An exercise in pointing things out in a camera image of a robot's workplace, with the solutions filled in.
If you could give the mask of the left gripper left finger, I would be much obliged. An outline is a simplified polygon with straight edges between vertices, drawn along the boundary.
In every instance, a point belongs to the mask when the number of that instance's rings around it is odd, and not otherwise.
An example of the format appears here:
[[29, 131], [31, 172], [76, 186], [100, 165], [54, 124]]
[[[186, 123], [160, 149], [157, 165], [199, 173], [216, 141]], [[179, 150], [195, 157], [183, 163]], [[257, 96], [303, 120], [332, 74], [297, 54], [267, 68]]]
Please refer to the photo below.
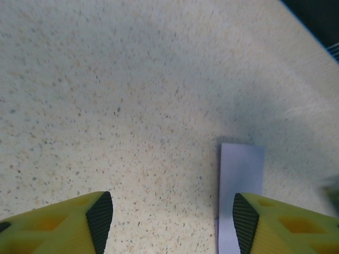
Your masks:
[[93, 192], [0, 221], [0, 254], [104, 254], [110, 192]]

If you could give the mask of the purple cloth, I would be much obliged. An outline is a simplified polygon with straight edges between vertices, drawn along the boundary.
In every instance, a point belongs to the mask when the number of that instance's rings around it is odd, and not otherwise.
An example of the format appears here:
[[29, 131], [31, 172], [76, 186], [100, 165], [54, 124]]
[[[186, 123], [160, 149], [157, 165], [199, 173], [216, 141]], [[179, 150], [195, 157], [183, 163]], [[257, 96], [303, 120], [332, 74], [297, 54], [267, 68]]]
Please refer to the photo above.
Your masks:
[[242, 192], [263, 194], [264, 155], [263, 146], [221, 144], [216, 254], [240, 254], [232, 215], [234, 197]]

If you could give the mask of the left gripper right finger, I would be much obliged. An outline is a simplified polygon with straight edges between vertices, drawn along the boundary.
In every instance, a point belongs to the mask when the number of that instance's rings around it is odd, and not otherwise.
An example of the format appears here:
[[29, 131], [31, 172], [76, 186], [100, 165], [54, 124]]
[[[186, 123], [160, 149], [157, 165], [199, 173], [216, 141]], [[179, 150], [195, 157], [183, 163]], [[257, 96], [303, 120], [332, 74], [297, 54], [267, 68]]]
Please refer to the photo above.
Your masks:
[[252, 193], [237, 193], [240, 254], [339, 254], [339, 219]]

